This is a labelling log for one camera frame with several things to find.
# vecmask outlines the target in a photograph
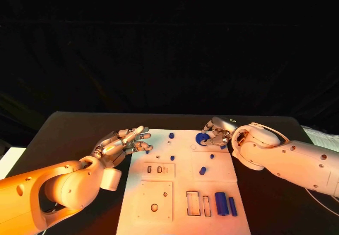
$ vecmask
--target small white cylinder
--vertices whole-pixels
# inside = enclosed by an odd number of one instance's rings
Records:
[[[120,177],[122,177],[122,171],[115,168],[107,168],[104,170],[102,188],[110,191],[116,191],[119,187]]]

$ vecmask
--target table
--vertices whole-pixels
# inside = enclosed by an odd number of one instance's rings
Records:
[[[311,142],[292,117],[227,116],[239,122],[262,123],[280,131],[289,139]],[[97,114],[57,112],[9,173],[18,175],[87,156],[99,139],[113,130],[145,125],[152,129],[200,130],[213,116],[156,114]],[[117,169],[123,171],[116,192],[100,191],[91,205],[47,231],[53,234],[116,234],[126,180],[132,158]],[[239,188],[252,233],[256,234],[339,234],[339,219],[315,202],[306,190],[278,178],[266,169],[254,171],[233,158]],[[53,203],[41,200],[42,209]]]

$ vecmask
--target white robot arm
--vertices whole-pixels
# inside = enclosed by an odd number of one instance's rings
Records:
[[[216,137],[207,131],[213,128]],[[252,123],[240,125],[233,119],[214,117],[204,127],[201,145],[227,145],[233,155],[254,170],[267,170],[296,185],[339,197],[339,153],[301,141],[289,141],[272,128]]]
[[[116,191],[122,171],[115,169],[128,154],[152,150],[143,141],[149,128],[112,132],[90,156],[0,180],[0,234],[37,234],[77,214],[94,201],[100,188]],[[40,189],[57,202],[44,212]]]

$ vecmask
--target black curtain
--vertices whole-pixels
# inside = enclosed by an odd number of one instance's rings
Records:
[[[112,4],[2,3],[6,141],[55,111],[293,116],[339,134],[331,6]]]

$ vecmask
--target white board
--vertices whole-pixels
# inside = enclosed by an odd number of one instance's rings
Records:
[[[174,139],[169,138],[171,132],[175,133]],[[155,149],[149,154],[133,154],[119,235],[250,234],[229,149],[200,146],[195,141],[198,133],[187,130],[151,130],[152,138],[146,141]],[[203,166],[207,167],[205,175],[200,174]],[[188,191],[200,192],[201,215],[188,215]],[[237,217],[233,214],[218,215],[216,192],[226,192],[227,198],[234,197]],[[204,197],[210,200],[211,216],[205,216],[208,204]],[[153,204],[158,205],[156,211],[152,211]]]

